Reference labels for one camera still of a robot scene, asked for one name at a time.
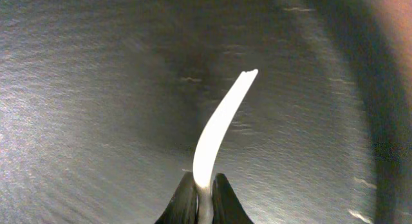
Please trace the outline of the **white plastic fork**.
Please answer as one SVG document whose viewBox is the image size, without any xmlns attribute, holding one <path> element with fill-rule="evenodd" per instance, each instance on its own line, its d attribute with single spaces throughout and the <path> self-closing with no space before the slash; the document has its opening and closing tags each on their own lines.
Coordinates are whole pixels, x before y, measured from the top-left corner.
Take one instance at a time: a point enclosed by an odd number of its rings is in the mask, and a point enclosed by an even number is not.
<svg viewBox="0 0 412 224">
<path fill-rule="evenodd" d="M 240 73 L 209 118 L 199 137 L 192 164 L 194 183 L 198 192 L 199 224 L 212 223 L 214 211 L 211 177 L 214 163 L 230 123 L 257 74 L 257 69 Z"/>
</svg>

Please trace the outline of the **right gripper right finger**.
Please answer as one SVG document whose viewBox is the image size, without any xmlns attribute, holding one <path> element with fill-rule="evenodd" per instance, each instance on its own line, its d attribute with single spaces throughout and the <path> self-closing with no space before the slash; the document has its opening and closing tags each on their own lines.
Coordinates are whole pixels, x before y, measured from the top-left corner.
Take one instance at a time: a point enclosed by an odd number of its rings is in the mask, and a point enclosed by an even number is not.
<svg viewBox="0 0 412 224">
<path fill-rule="evenodd" d="M 254 224 L 223 173 L 217 173 L 213 181 L 212 204 L 213 224 Z"/>
</svg>

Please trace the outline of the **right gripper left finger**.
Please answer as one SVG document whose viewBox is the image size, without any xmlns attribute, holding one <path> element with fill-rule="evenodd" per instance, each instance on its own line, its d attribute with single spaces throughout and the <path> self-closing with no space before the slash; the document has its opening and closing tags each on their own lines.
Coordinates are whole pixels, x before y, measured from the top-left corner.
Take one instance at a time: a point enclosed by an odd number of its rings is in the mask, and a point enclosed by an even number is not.
<svg viewBox="0 0 412 224">
<path fill-rule="evenodd" d="M 197 192 L 192 172 L 186 172 L 162 215 L 154 224 L 196 224 Z"/>
</svg>

